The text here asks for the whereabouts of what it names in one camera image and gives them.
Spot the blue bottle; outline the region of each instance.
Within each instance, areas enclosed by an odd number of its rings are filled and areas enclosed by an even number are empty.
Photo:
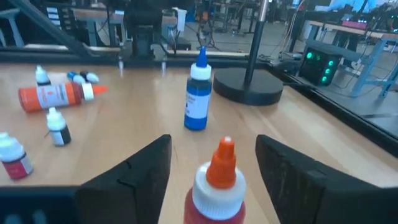
[[[184,125],[193,131],[206,128],[212,85],[210,78],[211,66],[207,64],[206,48],[202,47],[187,80]]]

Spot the red label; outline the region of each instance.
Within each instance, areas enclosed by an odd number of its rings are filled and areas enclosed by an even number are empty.
[[[22,159],[15,162],[3,162],[2,164],[11,179],[21,179],[30,173],[30,170],[26,170]]]

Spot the metal pole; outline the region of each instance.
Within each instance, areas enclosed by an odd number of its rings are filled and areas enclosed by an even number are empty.
[[[246,75],[244,76],[245,85],[250,85],[251,80],[253,78],[254,65],[256,64],[257,55],[259,53],[262,30],[264,29],[264,24],[266,23],[267,10],[268,10],[268,0],[262,0],[259,11],[259,20],[256,23],[253,40],[251,42],[249,63],[246,69]]]

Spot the red bottle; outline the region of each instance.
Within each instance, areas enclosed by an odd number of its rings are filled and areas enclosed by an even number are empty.
[[[236,168],[234,142],[220,141],[211,162],[200,166],[185,198],[184,224],[242,224],[246,182]]]

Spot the white dropper bottle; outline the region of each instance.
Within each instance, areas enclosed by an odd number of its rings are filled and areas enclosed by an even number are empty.
[[[36,66],[35,77],[38,86],[51,85],[50,78],[41,65]]]
[[[65,146],[72,140],[65,118],[54,107],[47,114],[47,127],[55,146]]]
[[[0,133],[0,161],[13,180],[24,178],[33,171],[24,147],[7,132]]]

